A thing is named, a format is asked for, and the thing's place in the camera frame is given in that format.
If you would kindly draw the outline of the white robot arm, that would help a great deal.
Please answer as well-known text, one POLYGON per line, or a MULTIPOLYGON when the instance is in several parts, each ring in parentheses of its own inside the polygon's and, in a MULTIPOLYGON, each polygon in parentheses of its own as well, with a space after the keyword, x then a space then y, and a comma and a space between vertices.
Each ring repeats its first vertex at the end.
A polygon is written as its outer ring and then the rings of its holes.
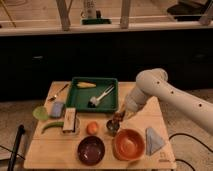
POLYGON ((170 103, 213 135, 213 104, 170 85, 167 72, 161 68, 144 70, 136 76, 135 86, 125 97, 124 111, 137 113, 152 96, 170 103))

